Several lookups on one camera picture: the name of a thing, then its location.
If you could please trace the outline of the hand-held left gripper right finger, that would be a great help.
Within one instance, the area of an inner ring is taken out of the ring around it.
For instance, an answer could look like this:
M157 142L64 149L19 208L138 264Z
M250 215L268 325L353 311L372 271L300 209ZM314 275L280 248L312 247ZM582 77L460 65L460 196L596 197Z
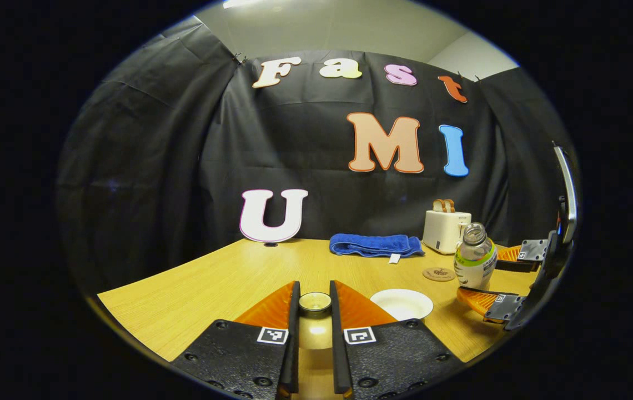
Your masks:
M398 321L339 281L329 295L334 390L345 399L405 398L464 368L420 319Z

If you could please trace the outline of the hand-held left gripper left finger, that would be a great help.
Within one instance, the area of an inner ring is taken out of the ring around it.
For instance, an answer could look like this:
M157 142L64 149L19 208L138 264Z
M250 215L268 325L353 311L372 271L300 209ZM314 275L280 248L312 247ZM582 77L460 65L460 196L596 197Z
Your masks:
M234 321L213 321L172 366L233 397L291 398L299 390L300 294L291 281Z

